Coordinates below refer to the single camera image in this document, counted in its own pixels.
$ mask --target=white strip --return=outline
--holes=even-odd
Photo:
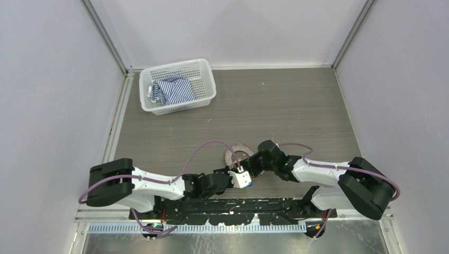
[[[170,229],[175,225],[164,224],[164,230]],[[217,234],[217,233],[305,233],[306,223],[299,221],[297,225],[268,225],[261,226],[259,222],[252,222],[248,225],[226,226],[220,223],[217,226],[211,225],[178,225],[178,228],[172,234]],[[89,233],[93,234],[141,234],[142,229],[136,222],[133,223],[91,223]]]

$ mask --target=cable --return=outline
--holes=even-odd
[[[158,231],[152,231],[152,230],[148,229],[146,226],[144,226],[140,222],[139,218],[137,217],[136,210],[131,208],[131,212],[132,212],[132,215],[134,216],[134,219],[137,221],[137,224],[139,224],[140,228],[142,228],[145,232],[148,232],[150,234],[157,234],[158,235],[155,239],[160,239],[160,238],[166,237],[168,234],[170,234],[172,231],[174,231],[175,229],[178,228],[178,226],[174,226],[171,229],[167,229],[167,230],[164,230],[164,231],[159,231],[159,232]]]
[[[153,183],[158,183],[158,184],[170,184],[172,182],[177,181],[180,177],[182,177],[182,175],[184,174],[184,172],[187,170],[187,167],[189,166],[190,162],[192,161],[193,157],[196,155],[196,153],[203,148],[203,146],[209,144],[209,143],[213,143],[213,142],[219,142],[224,144],[232,153],[232,155],[234,156],[235,160],[237,161],[237,166],[240,168],[240,162],[238,160],[238,157],[236,155],[236,153],[234,152],[234,150],[232,149],[232,147],[226,143],[223,140],[220,139],[211,139],[209,141],[206,141],[204,143],[202,143],[198,148],[195,149],[195,151],[193,152],[193,154],[190,156],[190,158],[188,159],[187,163],[185,164],[184,168],[181,170],[181,172],[175,177],[173,178],[173,180],[171,181],[161,181],[161,180],[157,180],[157,179],[152,179],[149,177],[143,177],[143,176],[134,176],[134,175],[117,175],[117,176],[110,176],[110,177],[106,177],[100,181],[98,181],[97,183],[93,184],[91,187],[89,187],[86,191],[84,191],[81,196],[78,199],[78,203],[79,204],[85,204],[87,202],[87,200],[83,200],[85,196],[87,196],[87,194],[89,194],[93,189],[97,188],[99,185],[102,185],[106,182],[109,182],[111,180],[115,180],[115,179],[120,179],[120,178],[134,178],[134,179],[139,179],[139,180],[146,180],[149,182],[153,182]],[[139,224],[139,226],[146,232],[151,233],[151,234],[161,234],[160,236],[156,237],[156,239],[160,239],[160,238],[164,238],[166,236],[168,236],[168,234],[170,234],[172,231],[174,231],[177,226],[174,226],[171,229],[165,230],[165,231],[150,231],[151,229],[157,229],[157,228],[148,228],[146,226],[143,226],[142,223],[139,221],[139,219],[137,218],[137,214],[136,211],[131,208],[131,211],[134,215],[134,218],[136,219],[137,223]]]
[[[234,156],[234,158],[237,161],[237,166],[240,168],[240,162],[238,161],[238,157],[236,155],[236,153],[234,152],[234,150],[232,149],[232,147],[227,144],[225,141],[221,140],[221,139],[211,139],[209,141],[206,141],[204,143],[202,143],[197,149],[195,149],[195,151],[193,152],[192,155],[190,155],[190,158],[188,159],[187,163],[185,164],[184,168],[181,170],[181,172],[175,177],[173,178],[173,180],[171,181],[161,181],[161,180],[157,180],[157,179],[152,179],[149,177],[143,177],[143,176],[134,176],[134,175],[117,175],[117,176],[110,176],[110,177],[106,177],[100,181],[98,181],[97,183],[93,184],[91,187],[89,187],[89,189],[87,189],[85,192],[83,192],[81,194],[81,196],[78,199],[78,203],[79,204],[85,204],[87,200],[83,200],[83,198],[89,194],[93,189],[95,189],[96,187],[98,187],[101,184],[104,184],[108,181],[114,180],[114,179],[119,179],[119,178],[136,178],[139,180],[145,180],[145,181],[149,181],[149,182],[153,182],[153,183],[158,183],[158,184],[171,184],[172,182],[175,182],[176,180],[178,180],[180,177],[182,177],[182,175],[184,174],[184,172],[187,170],[187,167],[189,166],[190,162],[192,161],[193,157],[196,155],[196,153],[203,148],[203,146],[209,144],[209,143],[213,143],[213,142],[219,142],[224,144],[232,153],[232,155]]]
[[[324,219],[323,225],[320,227],[320,230],[318,230],[318,232],[313,236],[315,241],[317,240],[317,237],[320,235],[320,233],[322,232],[322,230],[326,226],[327,220],[329,219],[331,212],[332,212],[332,209],[327,210],[327,216]]]
[[[365,169],[360,169],[360,168],[344,167],[344,166],[337,166],[337,167],[335,167],[333,165],[324,165],[324,164],[317,164],[317,163],[309,162],[309,161],[306,160],[306,156],[310,155],[311,153],[313,153],[313,149],[310,146],[307,146],[305,144],[300,144],[300,143],[281,143],[281,144],[278,144],[278,146],[287,146],[287,145],[301,146],[301,147],[305,147],[305,148],[309,149],[309,151],[306,152],[302,156],[302,160],[304,161],[304,163],[306,163],[309,166],[320,167],[320,168],[330,168],[330,169],[343,169],[343,170],[349,170],[349,171],[354,171],[354,172],[359,172],[359,173],[371,175],[371,176],[374,176],[374,177],[377,177],[377,178],[380,178],[380,179],[384,180],[389,185],[391,185],[391,187],[393,187],[393,189],[396,192],[396,194],[391,198],[392,201],[397,200],[399,195],[401,194],[401,190],[399,189],[399,186],[395,182],[390,180],[388,177],[386,177],[386,176],[383,176],[381,174],[378,174],[378,173],[375,173],[375,172],[371,172],[371,171],[368,171],[368,170],[365,170]]]

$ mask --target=black mounting base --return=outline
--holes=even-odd
[[[322,211],[310,207],[308,202],[293,198],[210,198],[203,201],[172,201],[156,198],[154,210],[137,213],[141,220],[165,219],[172,225],[249,224],[258,214],[261,225],[291,225],[298,220],[322,218]],[[335,210],[330,217],[336,217]]]

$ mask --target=metal frame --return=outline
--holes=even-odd
[[[354,40],[355,36],[357,35],[357,32],[360,30],[360,27],[363,25],[363,23],[366,20],[366,17],[368,16],[371,8],[373,7],[376,0],[366,0],[365,4],[362,7],[362,10],[357,16],[357,19],[355,20],[354,25],[352,26],[348,36],[346,37],[345,42],[343,43],[342,47],[340,48],[337,57],[335,58],[334,63],[332,64],[332,69],[336,70],[340,62],[342,61],[343,57],[346,54],[346,51],[348,50],[349,46],[351,45],[352,41]]]
[[[393,226],[394,223],[396,222],[387,220],[379,221],[385,244],[389,253],[405,253],[399,243],[399,237],[396,235],[396,226]]]
[[[134,70],[131,69],[126,76],[115,105],[114,117],[112,119],[109,136],[103,148],[101,163],[106,163],[114,159],[117,143],[119,142],[120,130],[122,129],[123,118],[128,104],[129,93],[131,92],[132,81],[134,80]]]
[[[103,39],[104,43],[106,44],[107,49],[111,53],[112,57],[114,58],[115,62],[119,66],[120,70],[123,74],[128,73],[128,69],[126,68],[125,64],[123,63],[122,58],[120,57],[119,53],[117,52],[117,49],[114,46],[114,43],[112,43],[111,37],[106,31],[106,28],[103,25],[103,22],[100,20],[100,17],[98,16],[97,11],[95,10],[94,6],[92,5],[90,0],[80,0],[82,5],[84,6],[84,9],[86,9],[87,14],[91,18],[92,22],[94,23],[95,27],[98,30],[98,33],[100,34],[101,38]]]

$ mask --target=white wall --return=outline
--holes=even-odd
[[[67,253],[122,74],[80,1],[2,1],[0,253]]]
[[[402,189],[410,253],[449,242],[449,2],[378,0],[337,69],[362,155]]]
[[[334,62],[365,0],[94,0],[126,62],[147,68]]]

